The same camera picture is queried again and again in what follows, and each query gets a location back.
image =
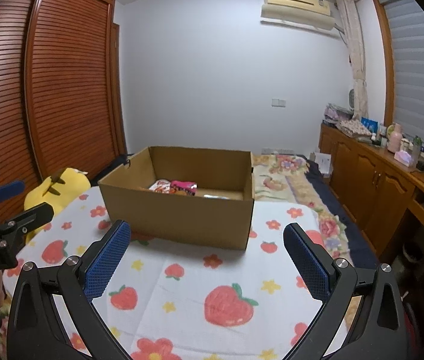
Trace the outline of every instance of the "window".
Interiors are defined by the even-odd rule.
[[[374,0],[386,56],[385,123],[424,141],[424,12],[415,0]]]

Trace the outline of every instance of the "white bedsheet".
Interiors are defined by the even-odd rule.
[[[81,255],[102,237],[108,221],[100,190],[93,187],[21,250],[19,266],[27,261],[52,266],[66,255]],[[313,212],[303,205],[256,202],[255,237],[245,252],[135,240],[93,304],[135,360],[282,359],[321,306],[283,246],[282,229],[290,222],[318,230]],[[11,294],[18,273],[4,273]],[[86,352],[62,297],[55,300],[72,343]],[[345,336],[342,323],[328,353]]]

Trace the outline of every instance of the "trash can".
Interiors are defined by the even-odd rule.
[[[397,280],[399,287],[407,284],[407,281],[414,274],[417,268],[424,260],[424,252],[413,241],[407,241],[402,245],[400,253],[392,263],[392,272]]]

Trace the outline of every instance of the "wooden window frame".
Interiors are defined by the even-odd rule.
[[[393,112],[395,107],[395,73],[393,68],[392,37],[390,34],[389,20],[385,13],[384,6],[379,0],[373,0],[377,11],[378,22],[381,26],[382,43],[384,45],[385,57],[385,112],[384,125],[390,126],[393,122]]]

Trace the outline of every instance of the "metal screw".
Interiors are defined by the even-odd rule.
[[[79,262],[79,257],[78,256],[70,256],[65,262],[68,266],[74,266],[75,264],[77,264]]]
[[[346,259],[336,259],[335,263],[339,268],[347,268],[349,266],[349,263]]]
[[[26,262],[22,267],[24,271],[30,271],[32,268],[34,268],[34,263],[32,261]]]
[[[392,271],[392,267],[388,264],[385,264],[385,263],[381,264],[381,269],[382,269],[382,271],[384,271],[386,273],[389,273],[389,272]]]

